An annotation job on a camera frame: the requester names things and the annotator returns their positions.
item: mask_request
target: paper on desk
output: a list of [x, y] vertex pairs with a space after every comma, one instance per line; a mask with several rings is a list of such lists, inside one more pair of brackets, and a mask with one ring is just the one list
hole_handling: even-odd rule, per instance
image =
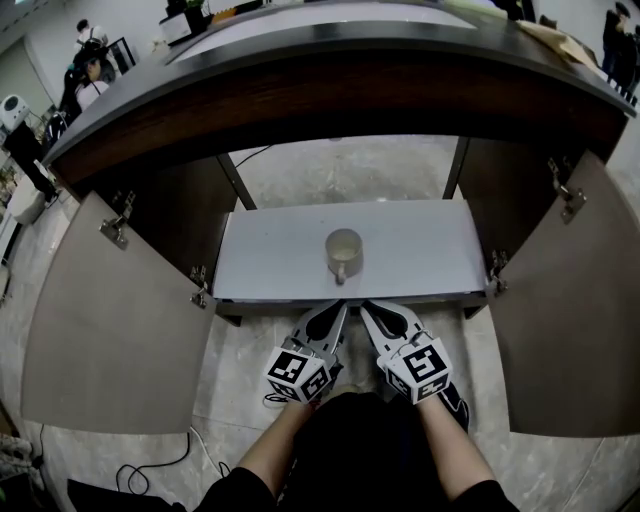
[[598, 76], [602, 76], [602, 71], [593, 62], [584, 48], [568, 34], [554, 30], [543, 25], [537, 25], [530, 21], [518, 21], [518, 25], [527, 34], [532, 35], [538, 41], [546, 44], [554, 52], [569, 62], [579, 62], [587, 66]]

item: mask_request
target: cabinet door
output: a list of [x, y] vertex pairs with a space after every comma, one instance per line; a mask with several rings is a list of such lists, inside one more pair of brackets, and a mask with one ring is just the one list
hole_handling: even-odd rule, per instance
[[488, 290], [511, 430], [640, 432], [640, 231], [602, 162], [585, 153], [567, 185], [587, 200], [565, 224], [551, 206]]
[[125, 250], [100, 231], [97, 194], [54, 256], [29, 332], [25, 419], [94, 432], [186, 432], [214, 304], [130, 227]]

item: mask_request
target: mug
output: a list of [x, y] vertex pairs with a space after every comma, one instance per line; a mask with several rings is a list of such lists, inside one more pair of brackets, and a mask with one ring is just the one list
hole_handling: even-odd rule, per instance
[[336, 283], [344, 284], [362, 269], [362, 238], [353, 229], [337, 229], [327, 237], [324, 246], [327, 265], [336, 275]]

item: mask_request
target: gray floor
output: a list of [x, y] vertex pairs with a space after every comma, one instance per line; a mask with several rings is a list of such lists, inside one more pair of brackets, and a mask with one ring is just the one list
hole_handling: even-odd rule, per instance
[[[634, 124], [611, 161], [636, 207], [640, 207], [638, 131]], [[455, 143], [455, 138], [418, 136], [322, 140], [273, 147], [239, 170], [262, 208], [439, 198]], [[251, 153], [239, 152], [233, 159], [237, 163]], [[0, 309], [0, 398], [36, 446], [40, 425], [18, 416], [24, 348], [46, 270], [76, 207], [73, 199], [66, 199], [22, 231], [11, 258], [10, 296]], [[471, 405], [473, 437], [521, 510], [613, 511], [638, 486], [640, 437], [560, 439], [509, 432], [500, 358], [487, 310], [471, 321], [442, 305], [424, 307], [419, 313], [445, 342], [455, 367], [454, 380]], [[245, 320], [241, 328], [214, 322], [193, 425], [216, 462], [233, 467], [277, 414], [262, 404], [268, 389], [259, 376], [273, 345], [281, 342], [294, 321], [255, 318]], [[350, 342], [340, 349], [346, 366], [340, 381], [376, 389], [379, 374], [364, 331], [353, 323], [349, 333]], [[47, 475], [61, 505], [73, 510], [66, 498], [67, 478], [115, 488], [120, 465], [177, 458], [184, 451], [185, 436], [99, 435], [47, 427], [44, 443]], [[217, 478], [197, 443], [180, 465], [147, 474], [150, 494], [180, 501], [188, 510]]]

